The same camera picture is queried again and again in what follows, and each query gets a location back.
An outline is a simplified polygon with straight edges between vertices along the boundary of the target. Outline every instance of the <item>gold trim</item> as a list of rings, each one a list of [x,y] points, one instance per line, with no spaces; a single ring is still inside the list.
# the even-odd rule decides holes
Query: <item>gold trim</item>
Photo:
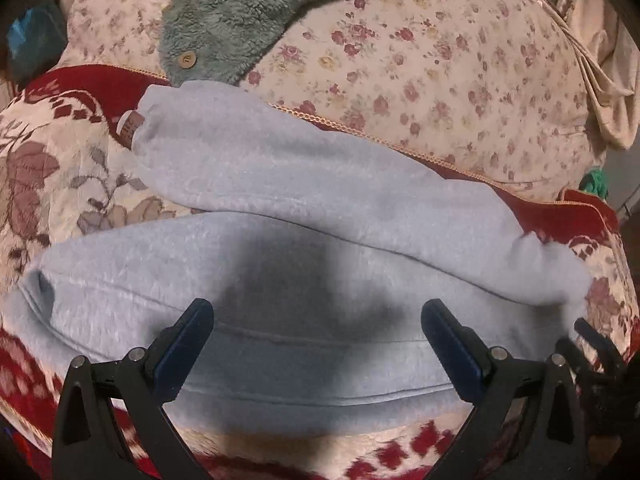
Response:
[[[29,435],[25,435],[23,432],[20,432],[20,434],[26,438],[29,442],[31,442],[35,447],[37,447],[39,450],[41,450],[41,452],[43,452],[44,454],[47,454],[49,456],[50,455],[50,450],[51,450],[51,446],[53,444],[53,440],[51,439],[51,437],[48,437],[47,435],[45,435],[44,433],[42,433],[38,428],[36,428],[32,422],[28,421],[26,418],[24,418],[20,413],[18,413],[17,411],[15,411],[14,407],[12,405],[10,405],[8,402],[6,402],[6,400],[4,400],[2,397],[0,397],[0,412],[4,413],[4,418],[6,418],[9,423],[16,429],[16,430],[20,430],[20,428],[16,427],[16,424],[14,423],[13,420],[9,420],[10,418],[13,418],[15,420],[18,420],[20,422],[20,424],[25,427],[28,428],[29,431],[31,431],[31,433],[33,433],[35,436],[37,436],[42,443],[47,446],[47,450],[42,449],[37,442],[34,442],[33,440],[31,440],[29,438]]]

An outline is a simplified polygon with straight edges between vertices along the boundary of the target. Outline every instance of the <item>wooden button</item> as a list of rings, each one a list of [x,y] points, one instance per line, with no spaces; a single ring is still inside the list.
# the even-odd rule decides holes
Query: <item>wooden button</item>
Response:
[[[191,68],[196,64],[197,59],[193,50],[187,50],[178,56],[178,65],[180,65],[180,68]]]

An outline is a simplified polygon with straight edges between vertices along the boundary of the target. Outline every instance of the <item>blue object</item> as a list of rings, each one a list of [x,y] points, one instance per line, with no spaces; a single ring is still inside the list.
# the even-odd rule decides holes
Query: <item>blue object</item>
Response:
[[[472,354],[472,346],[479,342],[481,354],[486,354],[488,349],[484,343],[477,336],[477,341],[469,341],[475,333],[460,325],[440,300],[424,304],[420,323],[460,399],[478,404],[484,396],[484,375],[489,372],[490,364],[488,360],[479,362],[478,356]]]
[[[170,402],[177,397],[213,330],[213,322],[213,307],[209,301],[196,299],[165,332],[168,346],[158,345],[158,352],[164,351],[164,355],[152,371],[153,395],[158,402]]]
[[[15,20],[6,34],[12,78],[25,85],[60,59],[66,22],[53,0],[41,0]]]

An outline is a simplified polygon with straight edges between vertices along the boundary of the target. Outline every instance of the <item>green yarn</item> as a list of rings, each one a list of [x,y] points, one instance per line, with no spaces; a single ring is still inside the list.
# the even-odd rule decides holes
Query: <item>green yarn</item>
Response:
[[[609,196],[609,185],[607,176],[602,171],[602,168],[594,168],[587,173],[580,181],[579,189],[606,200],[607,196]]]

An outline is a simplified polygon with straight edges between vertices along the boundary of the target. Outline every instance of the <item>gold piping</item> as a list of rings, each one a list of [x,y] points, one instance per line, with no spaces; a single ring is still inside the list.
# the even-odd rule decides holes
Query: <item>gold piping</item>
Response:
[[[349,128],[348,126],[344,126],[343,124],[337,123],[335,121],[331,121],[319,116],[315,116],[315,115],[311,115],[311,114],[305,114],[304,112],[299,112],[297,110],[291,110],[290,108],[285,108],[284,106],[280,106],[280,105],[271,105],[271,107],[276,108],[276,110],[280,110],[281,112],[286,112],[287,114],[293,115],[294,117],[303,119],[307,122],[311,122],[311,123],[318,123],[318,124],[322,124],[324,126],[327,126],[329,128],[331,128],[332,130],[337,130],[340,132],[344,132],[346,134],[351,134],[357,137],[362,137],[363,139],[369,139],[372,140],[373,142],[377,142],[379,144],[382,144],[383,146],[386,146],[388,148],[391,148],[392,150],[395,150],[396,152],[400,152],[403,155],[407,155],[410,156],[412,158],[419,158],[421,160],[427,161],[430,164],[435,164],[436,166],[443,166],[444,168],[448,168],[452,171],[455,171],[456,173],[461,173],[464,174],[466,176],[469,176],[471,178],[474,178],[476,180],[480,180],[481,182],[484,182],[485,184],[489,184],[490,186],[494,186],[497,187],[501,190],[503,190],[504,192],[510,194],[511,196],[516,197],[518,200],[523,200],[524,202],[529,202],[529,203],[533,203],[533,204],[540,204],[540,205],[583,205],[583,206],[589,206],[593,209],[595,209],[598,213],[598,215],[600,216],[600,219],[602,220],[603,225],[605,226],[605,229],[607,229],[607,223],[605,222],[605,219],[602,217],[602,213],[599,211],[599,209],[594,206],[593,204],[588,204],[585,202],[575,202],[573,200],[557,200],[554,202],[540,202],[537,200],[530,200],[528,198],[524,198],[522,196],[518,196],[518,195],[514,195],[511,191],[509,191],[508,189],[506,189],[505,187],[501,186],[501,184],[498,184],[497,182],[494,182],[493,180],[491,180],[490,178],[487,178],[483,175],[477,174],[477,173],[472,173],[470,171],[465,171],[465,170],[461,170],[460,168],[455,167],[452,164],[449,164],[448,162],[441,160],[439,158],[436,158],[434,156],[431,155],[425,155],[423,153],[419,153],[419,152],[415,152],[414,150],[408,150],[407,148],[404,148],[403,146],[398,146],[396,144],[393,144],[391,142],[388,142],[388,140],[382,140],[382,139],[378,139],[377,137],[372,137],[370,135],[367,135],[363,132],[361,132],[360,130],[355,130],[354,128]]]

